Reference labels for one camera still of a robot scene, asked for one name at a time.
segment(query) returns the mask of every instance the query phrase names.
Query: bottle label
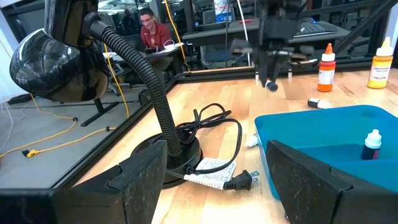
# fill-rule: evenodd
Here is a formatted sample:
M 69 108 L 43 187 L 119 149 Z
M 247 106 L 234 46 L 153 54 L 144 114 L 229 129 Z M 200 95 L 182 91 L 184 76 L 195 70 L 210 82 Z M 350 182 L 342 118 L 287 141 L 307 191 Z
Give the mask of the bottle label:
M 372 66 L 368 86 L 371 88 L 383 88 L 387 84 L 390 66 Z
M 379 151 L 380 151 L 380 149 L 376 149 L 376 150 L 374 151 L 373 159 L 378 159 L 378 158 L 379 158 Z
M 319 70 L 319 77 L 318 77 L 318 83 L 322 85 L 329 85 L 333 83 L 333 79 L 335 77 L 335 71 L 330 70 Z

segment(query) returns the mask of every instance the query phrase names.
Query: blue plastic bin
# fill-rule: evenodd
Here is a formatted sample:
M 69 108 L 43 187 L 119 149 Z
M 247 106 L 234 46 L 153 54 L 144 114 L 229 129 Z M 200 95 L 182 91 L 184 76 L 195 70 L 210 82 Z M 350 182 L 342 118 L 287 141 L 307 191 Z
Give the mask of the blue plastic bin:
M 398 119 L 376 106 L 348 106 L 328 110 L 259 116 L 254 121 L 261 160 L 273 196 L 280 200 L 266 159 L 268 140 L 278 140 L 333 167 L 398 192 Z M 368 133 L 380 130 L 379 159 L 363 161 Z

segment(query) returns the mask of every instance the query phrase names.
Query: white paper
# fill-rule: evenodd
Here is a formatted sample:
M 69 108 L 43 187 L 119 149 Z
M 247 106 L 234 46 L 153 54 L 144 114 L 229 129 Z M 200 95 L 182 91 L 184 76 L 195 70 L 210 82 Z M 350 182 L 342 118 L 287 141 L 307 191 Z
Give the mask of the white paper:
M 204 158 L 196 168 L 197 170 L 201 169 L 212 169 L 216 168 L 219 166 L 222 166 L 226 164 L 228 160 L 222 160 L 222 159 L 212 159 L 212 158 Z M 232 178 L 232 175 L 235 171 L 236 168 L 236 162 L 233 161 L 227 168 L 212 173 L 212 174 L 200 174 L 200 175 L 195 175 L 195 174 L 190 174 L 190 175 L 185 175 L 184 179 L 189 180 L 198 184 L 206 185 L 209 187 L 213 187 L 216 189 L 223 189 L 224 182 L 230 181 Z

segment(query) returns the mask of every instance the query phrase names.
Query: desk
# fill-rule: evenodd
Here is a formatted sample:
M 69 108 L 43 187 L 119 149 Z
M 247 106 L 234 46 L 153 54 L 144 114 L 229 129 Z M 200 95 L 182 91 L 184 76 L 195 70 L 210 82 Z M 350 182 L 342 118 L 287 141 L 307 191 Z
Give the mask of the desk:
M 318 22 L 319 24 L 324 24 L 326 26 L 334 26 L 325 21 Z M 339 38 L 343 38 L 349 34 L 349 31 L 337 27 L 337 32 L 333 34 L 322 34 L 322 35 L 314 35 L 309 37 L 295 37 L 292 40 L 289 40 L 290 44 L 300 44 L 300 43 L 312 43 L 326 40 L 335 40 Z M 255 44 L 258 43 L 258 28 L 259 28 L 259 19 L 253 19 L 251 22 L 246 23 L 246 30 L 248 31 L 249 43 Z M 189 40 L 196 46 L 202 45 L 212 45 L 212 44 L 223 44 L 225 43 L 225 29 L 217 29 L 217 30 L 209 30 L 202 32 L 194 32 L 190 34 L 184 34 L 182 37 L 183 40 Z M 228 39 L 245 39 L 243 24 L 240 24 L 238 21 L 232 22 L 228 28 Z
M 398 70 L 391 71 L 389 83 L 383 90 L 367 88 L 368 76 L 369 71 L 336 73 L 333 91 L 329 93 L 317 91 L 318 75 L 301 75 L 278 79 L 279 89 L 275 93 L 256 86 L 254 80 L 231 80 L 180 84 L 167 96 L 176 124 L 192 121 L 193 109 L 221 103 L 227 110 L 232 110 L 231 117 L 242 124 L 245 142 L 255 132 L 257 116 L 310 110 L 307 106 L 310 97 L 328 100 L 333 106 L 376 105 L 398 116 Z M 207 112 L 204 117 L 219 113 L 211 108 Z M 151 110 L 80 182 L 124 160 L 142 140 L 159 132 L 154 110 Z M 236 125 L 228 123 L 199 130 L 197 137 L 204 156 L 230 159 L 236 133 Z M 161 192 L 153 223 L 247 223 L 248 217 L 251 223 L 288 223 L 281 203 L 269 191 L 259 148 L 247 149 L 242 145 L 236 161 L 235 175 L 243 169 L 260 172 L 258 184 L 250 191 L 225 192 L 186 182 Z
M 143 54 L 144 58 L 146 60 L 156 60 L 156 59 L 162 59 L 166 57 L 173 57 L 173 65 L 176 74 L 182 73 L 182 66 L 183 62 L 182 59 L 179 57 L 178 53 L 180 52 L 180 46 L 178 44 L 175 44 L 175 47 L 169 47 L 167 49 L 161 50 L 160 52 L 152 53 L 152 54 Z M 111 56 L 111 59 L 114 62 L 119 62 L 119 63 L 126 63 L 118 54 L 114 52 L 109 52 L 109 55 Z

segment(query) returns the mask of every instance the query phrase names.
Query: white wall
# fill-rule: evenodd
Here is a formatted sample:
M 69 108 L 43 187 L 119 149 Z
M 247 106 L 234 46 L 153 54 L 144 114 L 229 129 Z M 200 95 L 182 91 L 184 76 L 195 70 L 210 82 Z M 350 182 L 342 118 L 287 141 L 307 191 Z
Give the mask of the white wall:
M 398 4 L 391 9 L 386 34 L 384 36 L 391 37 L 391 46 L 395 48 L 398 38 Z
M 6 7 L 8 5 L 17 3 L 19 1 L 22 1 L 22 0 L 0 0 L 0 7 Z
M 9 74 L 11 57 L 17 46 L 18 42 L 0 11 L 0 103 L 26 93 L 11 80 Z

